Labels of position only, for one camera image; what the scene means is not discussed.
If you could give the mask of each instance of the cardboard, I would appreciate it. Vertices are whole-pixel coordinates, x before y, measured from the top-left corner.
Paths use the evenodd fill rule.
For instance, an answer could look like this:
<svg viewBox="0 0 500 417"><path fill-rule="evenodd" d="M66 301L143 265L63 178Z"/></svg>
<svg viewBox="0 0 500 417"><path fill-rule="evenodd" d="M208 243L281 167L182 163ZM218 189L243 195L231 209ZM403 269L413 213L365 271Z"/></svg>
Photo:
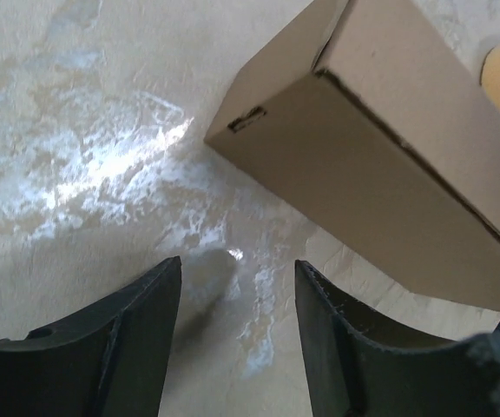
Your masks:
<svg viewBox="0 0 500 417"><path fill-rule="evenodd" d="M500 114L411 0L315 0L206 142L411 291L500 311Z"/></svg>

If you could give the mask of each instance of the brown box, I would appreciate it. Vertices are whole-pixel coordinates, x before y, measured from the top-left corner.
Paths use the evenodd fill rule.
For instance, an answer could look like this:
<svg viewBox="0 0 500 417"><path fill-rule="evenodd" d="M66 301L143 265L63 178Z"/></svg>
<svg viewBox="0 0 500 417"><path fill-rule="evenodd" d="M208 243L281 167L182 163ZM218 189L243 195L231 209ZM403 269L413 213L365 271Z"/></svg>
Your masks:
<svg viewBox="0 0 500 417"><path fill-rule="evenodd" d="M500 114L411 0L315 0L206 141L411 291L500 311Z"/></svg>

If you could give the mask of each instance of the concrete floor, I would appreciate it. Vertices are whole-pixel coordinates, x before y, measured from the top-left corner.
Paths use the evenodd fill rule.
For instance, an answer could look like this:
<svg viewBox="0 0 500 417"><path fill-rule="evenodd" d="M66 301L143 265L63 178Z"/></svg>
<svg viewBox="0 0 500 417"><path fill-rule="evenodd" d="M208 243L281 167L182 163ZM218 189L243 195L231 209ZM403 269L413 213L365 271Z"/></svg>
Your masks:
<svg viewBox="0 0 500 417"><path fill-rule="evenodd" d="M478 76L500 0L416 0ZM293 261L447 337L500 314L412 295L201 141L309 0L0 0L0 338L183 255L163 416L311 415Z"/></svg>

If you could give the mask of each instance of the box flap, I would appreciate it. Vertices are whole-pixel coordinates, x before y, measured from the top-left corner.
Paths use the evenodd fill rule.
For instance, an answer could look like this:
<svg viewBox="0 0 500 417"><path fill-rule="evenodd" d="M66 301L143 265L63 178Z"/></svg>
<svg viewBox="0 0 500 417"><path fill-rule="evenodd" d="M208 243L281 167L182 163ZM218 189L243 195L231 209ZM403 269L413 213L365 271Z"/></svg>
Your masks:
<svg viewBox="0 0 500 417"><path fill-rule="evenodd" d="M257 103L305 76L347 3L348 0L314 0L296 16L240 70L207 135L218 133Z"/></svg>
<svg viewBox="0 0 500 417"><path fill-rule="evenodd" d="M410 0L347 8L316 70L381 115L500 234L498 110Z"/></svg>

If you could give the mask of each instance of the box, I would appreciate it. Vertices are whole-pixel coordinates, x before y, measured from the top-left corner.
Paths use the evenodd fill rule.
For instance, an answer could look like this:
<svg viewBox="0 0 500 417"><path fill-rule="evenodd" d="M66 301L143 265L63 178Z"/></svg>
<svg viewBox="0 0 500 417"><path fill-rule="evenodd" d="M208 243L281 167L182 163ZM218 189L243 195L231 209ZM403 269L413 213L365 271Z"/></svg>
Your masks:
<svg viewBox="0 0 500 417"><path fill-rule="evenodd" d="M206 142L410 291L500 311L500 114L411 0L315 0Z"/></svg>

